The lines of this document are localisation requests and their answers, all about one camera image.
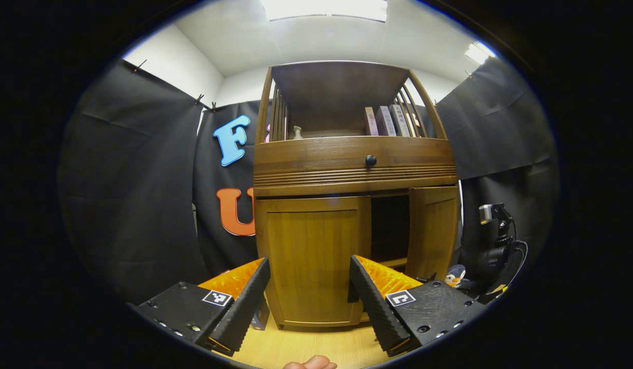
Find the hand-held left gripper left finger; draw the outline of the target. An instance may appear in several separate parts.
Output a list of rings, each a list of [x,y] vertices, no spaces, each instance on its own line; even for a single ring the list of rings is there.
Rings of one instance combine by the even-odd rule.
[[[129,307],[185,342],[232,356],[241,349],[269,279],[269,259],[263,257],[200,285],[177,282]]]

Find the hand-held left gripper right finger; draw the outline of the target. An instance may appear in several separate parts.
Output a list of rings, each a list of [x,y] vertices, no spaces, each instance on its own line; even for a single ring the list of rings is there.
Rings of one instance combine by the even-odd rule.
[[[441,280],[422,282],[352,255],[349,300],[361,300],[389,357],[430,346],[480,317],[487,304]]]

